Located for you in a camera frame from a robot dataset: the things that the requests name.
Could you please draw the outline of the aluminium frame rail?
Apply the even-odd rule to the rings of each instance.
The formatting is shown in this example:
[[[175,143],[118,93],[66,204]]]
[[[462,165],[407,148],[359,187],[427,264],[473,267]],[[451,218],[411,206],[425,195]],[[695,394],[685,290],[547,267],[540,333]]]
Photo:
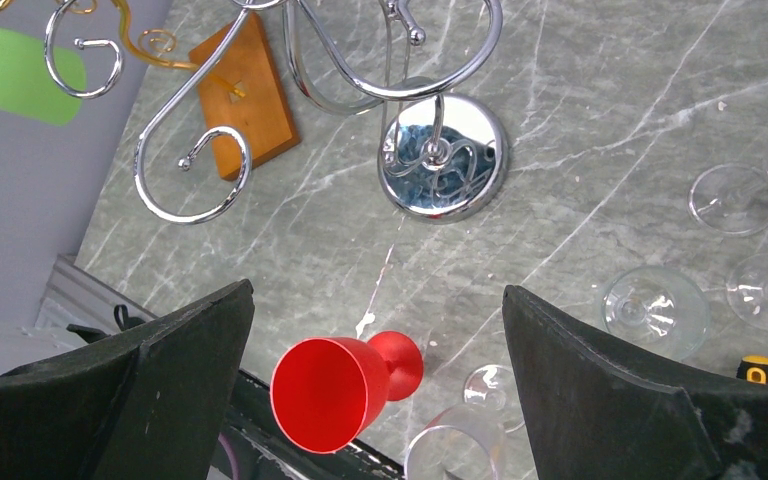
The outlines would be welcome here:
[[[55,260],[46,282],[37,319],[28,332],[50,340],[58,351],[73,350],[88,344],[90,338],[114,335],[120,331],[114,309],[131,318],[154,320],[156,315],[115,291],[74,264],[71,256]]]

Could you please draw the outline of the red plastic wine glass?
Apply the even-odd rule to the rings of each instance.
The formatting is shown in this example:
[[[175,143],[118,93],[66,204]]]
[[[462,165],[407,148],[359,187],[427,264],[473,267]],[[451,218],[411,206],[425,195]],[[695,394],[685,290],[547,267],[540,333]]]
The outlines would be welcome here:
[[[384,331],[367,341],[305,339],[276,365],[270,402],[282,433],[297,447],[332,454],[362,433],[388,402],[412,395],[424,376],[415,342]]]

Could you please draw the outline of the gold wine glass rack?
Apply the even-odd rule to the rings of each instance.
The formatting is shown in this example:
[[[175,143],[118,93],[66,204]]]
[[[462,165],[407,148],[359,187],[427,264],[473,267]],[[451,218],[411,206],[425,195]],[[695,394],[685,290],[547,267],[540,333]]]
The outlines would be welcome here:
[[[0,13],[13,1],[5,0],[0,1]],[[137,38],[136,43],[132,41],[130,36],[130,27],[132,21],[132,14],[127,1],[113,0],[110,1],[116,10],[119,12],[119,25],[118,35],[121,45],[123,45],[128,52],[142,62],[167,68],[188,70],[195,72],[200,67],[199,64],[185,61],[178,61],[163,58],[162,55],[174,51],[177,47],[177,38],[174,34],[165,29],[148,29],[144,30]],[[98,1],[90,1],[89,6],[82,6],[79,1],[74,1],[68,12],[76,15],[89,15],[92,14],[98,8]],[[208,73],[207,79],[211,82],[222,87],[231,96],[232,100],[241,100],[245,97],[245,93],[241,90],[241,87],[235,86],[223,79],[217,74]]]

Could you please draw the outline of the orange wooden rack base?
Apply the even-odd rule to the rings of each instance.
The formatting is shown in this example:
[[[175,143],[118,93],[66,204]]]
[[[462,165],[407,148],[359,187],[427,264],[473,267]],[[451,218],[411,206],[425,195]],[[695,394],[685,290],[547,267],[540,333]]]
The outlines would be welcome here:
[[[207,127],[243,135],[257,168],[300,142],[262,20],[246,21],[219,63],[197,86]]]

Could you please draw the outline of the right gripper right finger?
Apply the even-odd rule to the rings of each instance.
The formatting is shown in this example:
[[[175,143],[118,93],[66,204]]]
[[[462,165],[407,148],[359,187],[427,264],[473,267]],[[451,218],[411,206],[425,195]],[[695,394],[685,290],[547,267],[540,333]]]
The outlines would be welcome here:
[[[509,285],[504,332],[542,479],[768,479],[768,385],[625,342]]]

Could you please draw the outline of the chrome wine glass rack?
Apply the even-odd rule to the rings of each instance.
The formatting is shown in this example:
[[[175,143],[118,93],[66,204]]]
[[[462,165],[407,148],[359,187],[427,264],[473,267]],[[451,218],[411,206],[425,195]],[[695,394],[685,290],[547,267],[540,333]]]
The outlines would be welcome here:
[[[452,223],[483,208],[504,182],[507,172],[507,139],[498,118],[475,99],[453,92],[488,60],[499,43],[503,8],[498,1],[485,6],[489,26],[474,56],[440,79],[404,76],[392,86],[377,85],[357,74],[324,29],[306,1],[239,1],[239,13],[229,31],[207,57],[193,68],[191,77],[166,101],[140,132],[134,148],[132,176],[137,194],[156,217],[178,225],[196,225],[225,213],[247,184],[253,169],[251,145],[245,134],[228,125],[206,130],[178,161],[186,170],[211,141],[228,137],[242,156],[241,170],[228,196],[215,207],[193,215],[179,215],[160,206],[150,193],[144,172],[148,142],[159,125],[219,64],[245,21],[257,11],[281,7],[283,37],[289,69],[299,90],[317,108],[336,115],[358,115],[377,106],[399,104],[393,117],[384,115],[377,153],[377,174],[388,200],[409,216],[428,223]],[[362,93],[355,103],[324,96],[309,78],[300,53],[296,15],[302,13],[340,76]]]

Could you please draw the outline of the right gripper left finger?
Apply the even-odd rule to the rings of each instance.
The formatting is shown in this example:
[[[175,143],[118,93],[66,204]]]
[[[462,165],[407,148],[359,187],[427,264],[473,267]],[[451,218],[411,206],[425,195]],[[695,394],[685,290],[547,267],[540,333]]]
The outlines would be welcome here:
[[[0,479],[203,479],[253,322],[241,280],[0,375]]]

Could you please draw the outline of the green plastic wine glass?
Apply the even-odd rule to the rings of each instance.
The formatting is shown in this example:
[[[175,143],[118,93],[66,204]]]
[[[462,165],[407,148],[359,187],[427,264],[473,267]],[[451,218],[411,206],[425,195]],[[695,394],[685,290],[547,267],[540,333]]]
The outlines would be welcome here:
[[[0,28],[0,110],[63,126],[79,113],[82,100],[52,80],[43,47],[36,37]]]

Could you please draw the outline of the orange black screwdriver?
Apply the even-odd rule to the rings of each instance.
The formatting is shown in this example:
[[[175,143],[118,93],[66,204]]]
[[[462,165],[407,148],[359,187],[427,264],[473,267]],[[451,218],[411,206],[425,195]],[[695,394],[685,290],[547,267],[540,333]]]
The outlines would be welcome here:
[[[768,357],[746,355],[741,358],[736,377],[752,383],[768,385]]]

